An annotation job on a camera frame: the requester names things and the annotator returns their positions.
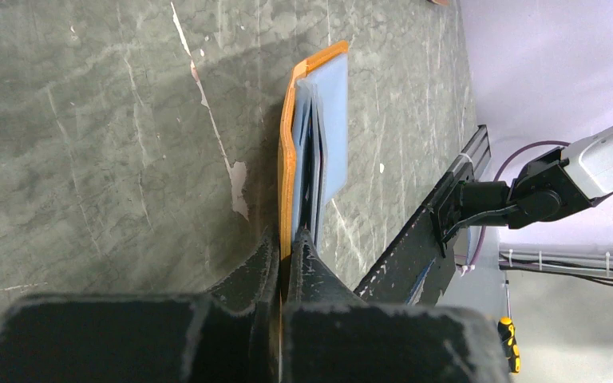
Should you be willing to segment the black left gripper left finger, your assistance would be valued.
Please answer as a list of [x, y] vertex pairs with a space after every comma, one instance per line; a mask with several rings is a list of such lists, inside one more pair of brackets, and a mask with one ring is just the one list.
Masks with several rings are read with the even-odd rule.
[[279, 244], [196, 294], [33, 294], [0, 324], [0, 382], [276, 382]]

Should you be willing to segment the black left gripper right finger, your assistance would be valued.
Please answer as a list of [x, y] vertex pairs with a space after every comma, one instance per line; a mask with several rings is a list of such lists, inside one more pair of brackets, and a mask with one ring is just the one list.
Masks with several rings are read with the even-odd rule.
[[283, 305], [285, 382], [508, 382], [500, 337], [462, 307], [366, 303], [297, 232]]

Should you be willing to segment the orange card holder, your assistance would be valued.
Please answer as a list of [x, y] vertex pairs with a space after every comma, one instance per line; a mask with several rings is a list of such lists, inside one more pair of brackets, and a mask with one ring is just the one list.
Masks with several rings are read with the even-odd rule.
[[307, 74], [314, 72], [331, 58], [340, 53], [349, 52], [347, 41], [338, 41], [333, 45], [309, 56], [299, 62], [291, 72], [279, 125], [279, 245], [280, 245], [280, 286], [283, 295], [287, 294], [290, 277], [291, 245], [295, 238], [291, 238], [291, 212], [293, 205], [292, 192], [294, 191], [294, 177], [296, 168], [295, 145], [291, 138], [292, 123], [294, 119], [296, 82]]

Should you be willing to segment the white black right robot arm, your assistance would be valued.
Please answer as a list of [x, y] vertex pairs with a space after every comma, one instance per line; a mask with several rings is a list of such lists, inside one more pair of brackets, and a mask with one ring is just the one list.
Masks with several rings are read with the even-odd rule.
[[447, 243], [471, 226], [521, 229], [595, 207], [613, 195], [613, 126], [524, 165], [511, 184], [450, 173], [431, 207], [433, 233]]

